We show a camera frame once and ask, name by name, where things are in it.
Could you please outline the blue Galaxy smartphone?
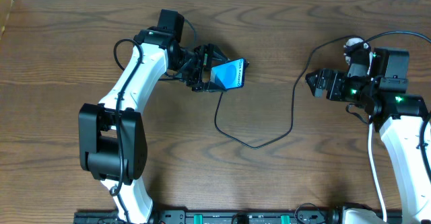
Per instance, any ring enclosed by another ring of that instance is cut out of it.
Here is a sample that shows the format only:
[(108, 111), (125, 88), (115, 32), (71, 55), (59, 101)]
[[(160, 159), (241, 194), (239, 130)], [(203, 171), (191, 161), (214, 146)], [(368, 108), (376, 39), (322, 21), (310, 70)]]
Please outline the blue Galaxy smartphone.
[(228, 61), (211, 69), (210, 81), (226, 91), (241, 88), (247, 67), (248, 62), (244, 58)]

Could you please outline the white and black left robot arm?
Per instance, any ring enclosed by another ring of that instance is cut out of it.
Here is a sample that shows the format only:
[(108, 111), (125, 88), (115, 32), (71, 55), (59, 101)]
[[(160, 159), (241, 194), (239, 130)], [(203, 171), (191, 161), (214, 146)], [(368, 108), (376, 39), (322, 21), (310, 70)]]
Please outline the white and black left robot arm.
[(130, 39), (131, 58), (114, 87), (97, 103), (84, 104), (78, 115), (81, 168), (108, 188), (125, 223), (151, 223), (153, 200), (142, 173), (147, 142), (142, 116), (158, 81), (180, 81), (195, 92), (225, 91), (203, 72), (212, 59), (228, 62), (214, 44), (194, 49), (180, 45), (186, 19), (163, 9), (156, 26)]

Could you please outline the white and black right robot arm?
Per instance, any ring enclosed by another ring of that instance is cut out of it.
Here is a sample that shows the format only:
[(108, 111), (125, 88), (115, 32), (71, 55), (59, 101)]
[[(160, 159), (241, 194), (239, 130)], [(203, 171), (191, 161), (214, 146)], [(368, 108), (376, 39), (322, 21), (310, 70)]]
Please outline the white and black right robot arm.
[(401, 197), (403, 223), (430, 221), (430, 125), (423, 97), (407, 94), (409, 53), (398, 48), (357, 49), (349, 69), (306, 75), (312, 95), (364, 109), (384, 143)]

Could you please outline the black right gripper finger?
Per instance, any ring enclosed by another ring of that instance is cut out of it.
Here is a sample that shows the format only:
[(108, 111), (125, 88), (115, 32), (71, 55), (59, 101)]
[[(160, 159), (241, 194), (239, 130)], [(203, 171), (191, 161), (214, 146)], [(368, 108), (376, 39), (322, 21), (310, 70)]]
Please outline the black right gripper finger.
[(306, 83), (308, 85), (318, 84), (324, 71), (325, 71), (324, 69), (317, 69), (316, 71), (307, 73), (305, 76)]
[(311, 93), (316, 98), (321, 98), (323, 92), (325, 91), (325, 87), (322, 85), (319, 85), (318, 83), (311, 83), (308, 85)]

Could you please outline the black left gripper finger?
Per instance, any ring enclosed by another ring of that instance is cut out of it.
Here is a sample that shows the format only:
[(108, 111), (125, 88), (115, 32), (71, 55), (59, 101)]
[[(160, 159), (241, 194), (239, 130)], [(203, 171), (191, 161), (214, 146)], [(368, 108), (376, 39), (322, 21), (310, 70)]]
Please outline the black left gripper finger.
[(207, 64), (212, 65), (213, 62), (223, 64), (229, 61), (229, 58), (222, 52), (222, 50), (214, 44), (207, 45)]
[(194, 85), (192, 88), (192, 91), (194, 92), (226, 92), (226, 88), (223, 86), (219, 86), (211, 81), (208, 82), (199, 82), (198, 84)]

